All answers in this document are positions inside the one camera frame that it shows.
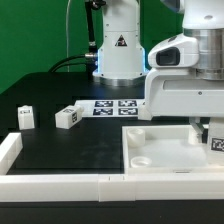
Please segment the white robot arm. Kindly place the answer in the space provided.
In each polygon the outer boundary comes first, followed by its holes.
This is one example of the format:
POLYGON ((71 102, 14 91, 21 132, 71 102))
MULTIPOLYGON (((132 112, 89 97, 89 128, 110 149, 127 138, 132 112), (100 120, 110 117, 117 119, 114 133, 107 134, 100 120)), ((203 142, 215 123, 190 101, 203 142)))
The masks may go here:
POLYGON ((182 33, 146 52, 140 44, 136 0, 86 0, 103 10, 104 40, 96 50, 96 81, 145 81, 138 118, 187 117, 210 142, 224 140, 224 0, 160 0, 184 15, 182 33), (202 117, 210 119, 204 128, 202 117))

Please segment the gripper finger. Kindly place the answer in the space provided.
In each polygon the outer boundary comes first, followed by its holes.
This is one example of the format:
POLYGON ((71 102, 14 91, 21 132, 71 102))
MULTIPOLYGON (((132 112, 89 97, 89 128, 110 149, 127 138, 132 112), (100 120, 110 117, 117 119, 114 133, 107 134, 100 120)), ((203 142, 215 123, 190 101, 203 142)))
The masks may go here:
POLYGON ((190 144, 200 144, 202 142, 202 135, 204 132, 204 127, 200 121, 199 117, 190 117, 189 124, 191 128, 189 129, 188 140, 190 144))

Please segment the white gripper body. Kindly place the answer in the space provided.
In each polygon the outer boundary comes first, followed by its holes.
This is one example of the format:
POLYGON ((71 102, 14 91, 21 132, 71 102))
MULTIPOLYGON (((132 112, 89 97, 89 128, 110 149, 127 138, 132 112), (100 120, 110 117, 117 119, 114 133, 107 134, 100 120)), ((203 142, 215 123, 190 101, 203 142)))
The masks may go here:
POLYGON ((224 81, 200 79, 194 69, 152 69, 144 96, 147 118, 224 117, 224 81))

